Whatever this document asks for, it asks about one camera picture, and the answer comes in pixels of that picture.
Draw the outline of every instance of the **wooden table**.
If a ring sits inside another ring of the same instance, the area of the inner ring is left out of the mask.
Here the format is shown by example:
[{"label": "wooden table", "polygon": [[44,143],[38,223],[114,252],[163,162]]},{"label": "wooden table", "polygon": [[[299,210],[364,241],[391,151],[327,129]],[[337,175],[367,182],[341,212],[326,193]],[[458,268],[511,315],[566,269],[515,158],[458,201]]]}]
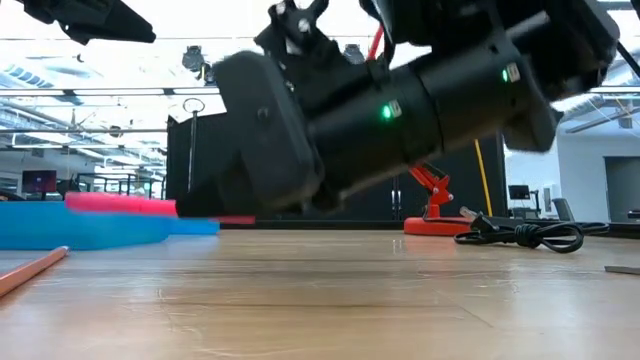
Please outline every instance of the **wooden table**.
[{"label": "wooden table", "polygon": [[[34,258],[0,253],[0,269]],[[225,231],[72,253],[0,302],[2,360],[638,359],[640,242]]]}]

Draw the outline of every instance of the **orange pencil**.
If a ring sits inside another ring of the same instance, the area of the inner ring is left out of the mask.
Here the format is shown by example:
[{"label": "orange pencil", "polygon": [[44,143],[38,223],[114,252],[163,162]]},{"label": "orange pencil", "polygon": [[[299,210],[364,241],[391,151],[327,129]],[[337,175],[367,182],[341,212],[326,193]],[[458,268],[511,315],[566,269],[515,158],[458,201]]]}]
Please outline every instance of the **orange pencil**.
[{"label": "orange pencil", "polygon": [[68,253],[69,248],[62,246],[38,260],[20,265],[8,273],[3,274],[0,276],[0,297],[6,295],[18,286],[29,281],[34,276],[51,267],[51,265],[67,256]]}]

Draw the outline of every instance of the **cable plug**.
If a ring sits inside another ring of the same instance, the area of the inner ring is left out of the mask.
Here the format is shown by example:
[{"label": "cable plug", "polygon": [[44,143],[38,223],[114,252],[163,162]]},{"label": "cable plug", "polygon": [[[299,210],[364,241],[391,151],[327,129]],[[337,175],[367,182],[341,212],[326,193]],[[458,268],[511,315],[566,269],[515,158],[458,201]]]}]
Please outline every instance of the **cable plug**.
[{"label": "cable plug", "polygon": [[475,212],[463,206],[460,208],[460,215],[462,215],[465,219],[471,221],[470,227],[473,231],[478,231],[481,234],[500,231],[500,227],[493,225],[482,212]]}]

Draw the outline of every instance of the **blue foam block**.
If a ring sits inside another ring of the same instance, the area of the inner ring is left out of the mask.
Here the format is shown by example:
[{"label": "blue foam block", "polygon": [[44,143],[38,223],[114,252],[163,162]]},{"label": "blue foam block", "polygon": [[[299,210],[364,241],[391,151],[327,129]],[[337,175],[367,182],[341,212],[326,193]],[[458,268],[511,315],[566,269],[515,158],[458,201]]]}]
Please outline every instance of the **blue foam block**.
[{"label": "blue foam block", "polygon": [[169,235],[214,235],[215,222],[130,214],[87,214],[63,202],[0,203],[0,250],[99,250],[164,241]]},{"label": "blue foam block", "polygon": [[171,235],[215,235],[220,231],[220,224],[210,220],[171,219],[169,232]]}]

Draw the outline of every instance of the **red foam piece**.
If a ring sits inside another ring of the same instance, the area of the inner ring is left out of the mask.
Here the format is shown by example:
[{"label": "red foam piece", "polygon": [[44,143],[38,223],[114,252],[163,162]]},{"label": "red foam piece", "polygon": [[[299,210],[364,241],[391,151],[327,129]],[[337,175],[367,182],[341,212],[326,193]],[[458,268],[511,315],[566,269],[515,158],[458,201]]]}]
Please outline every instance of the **red foam piece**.
[{"label": "red foam piece", "polygon": [[[173,200],[145,199],[106,193],[71,192],[67,193],[64,202],[69,209],[79,212],[177,216]],[[255,224],[256,222],[253,216],[221,216],[213,220],[225,224]]]}]

